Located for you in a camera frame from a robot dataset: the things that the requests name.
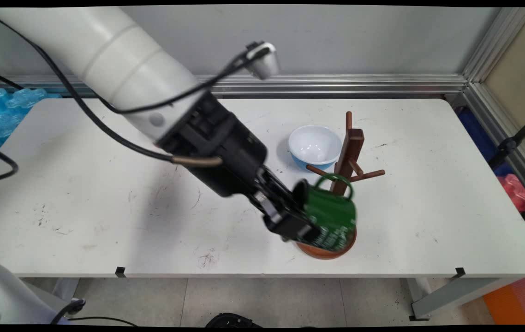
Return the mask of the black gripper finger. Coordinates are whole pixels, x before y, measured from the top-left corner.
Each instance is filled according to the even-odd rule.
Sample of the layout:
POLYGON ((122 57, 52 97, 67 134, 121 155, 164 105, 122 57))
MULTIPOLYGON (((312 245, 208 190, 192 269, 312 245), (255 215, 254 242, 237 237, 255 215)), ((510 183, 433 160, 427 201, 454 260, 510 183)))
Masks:
POLYGON ((265 227, 286 240, 310 240, 315 226, 305 217, 292 192, 283 187, 270 187, 250 195, 250 202, 262 213, 265 227))
POLYGON ((261 202, 264 218, 276 218, 282 212, 291 212, 299 218, 305 218, 292 192, 266 166, 261 167, 261 193, 265 197, 261 202))

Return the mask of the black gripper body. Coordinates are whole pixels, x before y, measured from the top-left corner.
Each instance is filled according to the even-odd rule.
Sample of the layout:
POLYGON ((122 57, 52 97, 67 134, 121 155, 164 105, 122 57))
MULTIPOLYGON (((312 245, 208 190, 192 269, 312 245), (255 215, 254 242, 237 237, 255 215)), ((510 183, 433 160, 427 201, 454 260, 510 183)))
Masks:
POLYGON ((175 156, 221 157, 220 166, 187 167, 221 197, 254 194, 257 173, 267 157, 264 143, 210 92, 198 99, 157 146, 175 156))

